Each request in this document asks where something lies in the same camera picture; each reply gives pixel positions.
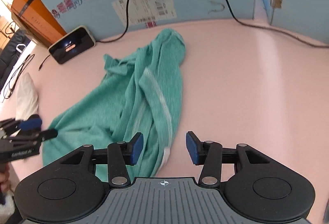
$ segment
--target metal screw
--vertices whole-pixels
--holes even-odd
[[[202,183],[207,185],[214,185],[217,183],[217,179],[213,176],[205,176],[203,179],[201,179]]]
[[[115,185],[123,185],[125,183],[127,183],[128,179],[126,179],[123,176],[116,176],[112,179],[112,183]]]

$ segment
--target orange box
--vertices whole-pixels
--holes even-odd
[[[41,0],[14,0],[10,10],[50,44],[57,42],[66,35],[66,31]]]

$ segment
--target green garment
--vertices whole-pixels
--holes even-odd
[[[154,176],[178,128],[179,66],[184,55],[183,38],[172,29],[164,29],[149,45],[122,60],[104,55],[106,75],[101,84],[51,123],[49,128],[58,130],[58,136],[44,142],[43,164],[83,144],[106,148],[141,132],[144,148],[137,165],[127,166],[129,176],[131,180]],[[107,167],[98,165],[96,176],[108,181]]]

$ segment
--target barcode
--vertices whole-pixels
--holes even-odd
[[[162,4],[155,2],[155,5],[157,6],[157,10],[160,16],[165,16],[165,12],[163,11]]]
[[[142,18],[142,19],[137,19],[138,23],[147,22],[147,21],[155,21],[155,16],[145,17],[145,18]]]

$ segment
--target white stripe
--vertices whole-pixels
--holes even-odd
[[[145,112],[146,109],[146,100],[143,99],[142,104],[140,105],[139,111],[137,113],[136,119],[135,119],[135,123],[134,123],[134,127],[133,127],[133,132],[132,132],[132,137],[137,133],[140,132],[139,129],[139,125],[140,125],[140,121],[142,120],[143,114]]]
[[[154,86],[154,90],[155,92],[157,93],[157,96],[159,98],[159,101],[162,105],[162,109],[163,109],[163,112],[164,112],[164,116],[166,118],[166,121],[167,121],[167,126],[168,126],[168,142],[169,142],[169,146],[171,146],[171,142],[172,142],[172,123],[171,123],[171,114],[170,114],[170,111],[168,109],[168,106],[167,106],[167,103],[166,103],[166,99],[160,89],[160,86],[157,82],[157,80],[154,78],[152,72],[149,70],[149,68],[145,68],[144,70],[144,74],[151,80],[153,86]]]

